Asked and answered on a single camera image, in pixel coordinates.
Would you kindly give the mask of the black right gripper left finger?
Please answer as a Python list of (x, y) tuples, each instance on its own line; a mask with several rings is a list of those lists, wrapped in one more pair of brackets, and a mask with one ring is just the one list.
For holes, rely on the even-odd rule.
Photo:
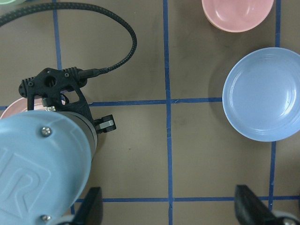
[(101, 187), (92, 187), (76, 212), (73, 225), (100, 225), (103, 220), (103, 199)]

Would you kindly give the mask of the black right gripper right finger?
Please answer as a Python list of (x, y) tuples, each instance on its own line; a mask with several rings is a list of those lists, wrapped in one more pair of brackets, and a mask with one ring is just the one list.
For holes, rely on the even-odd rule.
[(280, 225), (276, 217), (247, 185), (237, 185), (234, 212), (240, 225)]

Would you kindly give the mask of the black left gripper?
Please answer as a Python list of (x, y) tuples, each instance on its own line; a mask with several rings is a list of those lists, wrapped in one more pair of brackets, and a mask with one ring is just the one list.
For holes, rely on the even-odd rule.
[(112, 115), (107, 115), (98, 119), (93, 119), (89, 104), (80, 89), (71, 91), (75, 93), (77, 99), (70, 102), (65, 91), (60, 93), (60, 98), (65, 103), (58, 107), (58, 111), (77, 113), (86, 118), (94, 127), (97, 134), (108, 133), (116, 129), (116, 124)]

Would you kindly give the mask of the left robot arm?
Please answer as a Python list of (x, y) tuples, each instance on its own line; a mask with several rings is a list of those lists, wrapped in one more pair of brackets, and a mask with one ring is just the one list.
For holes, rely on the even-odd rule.
[(0, 117), (0, 222), (3, 225), (99, 225), (102, 190), (92, 187), (73, 215), (98, 145), (98, 134), (116, 128), (113, 116), (97, 126), (78, 112), (44, 107), (26, 98)]

